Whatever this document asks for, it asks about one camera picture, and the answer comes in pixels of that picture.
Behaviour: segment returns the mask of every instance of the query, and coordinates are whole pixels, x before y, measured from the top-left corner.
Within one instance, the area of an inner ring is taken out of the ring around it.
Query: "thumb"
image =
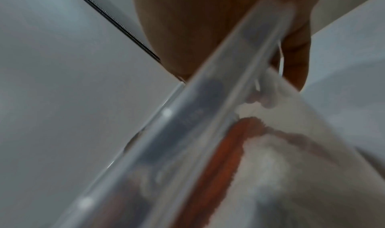
[[[283,76],[296,89],[301,90],[309,73],[310,21],[286,36],[281,49],[284,56]]]

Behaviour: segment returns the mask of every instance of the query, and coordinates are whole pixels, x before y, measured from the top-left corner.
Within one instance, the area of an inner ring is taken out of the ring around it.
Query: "white dot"
[[[165,108],[164,110],[162,110],[162,115],[164,117],[170,117],[172,115],[172,110],[170,110],[169,108]]]
[[[78,202],[79,208],[81,208],[83,210],[89,209],[93,205],[94,205],[94,201],[90,197],[84,197],[84,198],[80,199]]]

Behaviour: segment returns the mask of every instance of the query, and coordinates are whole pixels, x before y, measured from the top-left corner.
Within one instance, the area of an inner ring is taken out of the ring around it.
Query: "human hand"
[[[164,68],[185,80],[258,0],[134,0],[140,22]],[[310,13],[318,0],[292,2],[297,14],[281,41],[283,76],[298,90],[309,70]],[[272,64],[278,68],[277,49]]]

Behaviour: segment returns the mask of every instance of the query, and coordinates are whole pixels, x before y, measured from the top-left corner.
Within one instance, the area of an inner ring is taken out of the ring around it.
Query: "black strip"
[[[110,16],[108,16],[104,11],[102,11],[98,6],[96,6],[90,0],[84,0],[89,4],[92,8],[94,8],[97,12],[99,12],[104,18],[106,18],[110,23],[112,23],[117,29],[119,29],[122,33],[124,33],[127,37],[129,37],[134,43],[136,43],[140,48],[142,48],[145,52],[147,52],[152,58],[154,58],[157,62],[160,62],[160,58],[152,52],[146,45],[140,42],[137,38],[135,38],[132,33],[124,29],[121,25],[119,25],[116,21],[114,21]]]

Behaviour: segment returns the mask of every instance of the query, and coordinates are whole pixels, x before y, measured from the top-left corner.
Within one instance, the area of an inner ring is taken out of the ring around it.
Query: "gray surface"
[[[93,0],[103,8],[116,21],[121,23],[128,31],[150,48],[150,43],[139,23],[133,0]]]
[[[178,81],[83,0],[0,17],[0,227],[48,227]]]
[[[385,163],[385,0],[313,36],[302,95],[352,146]]]

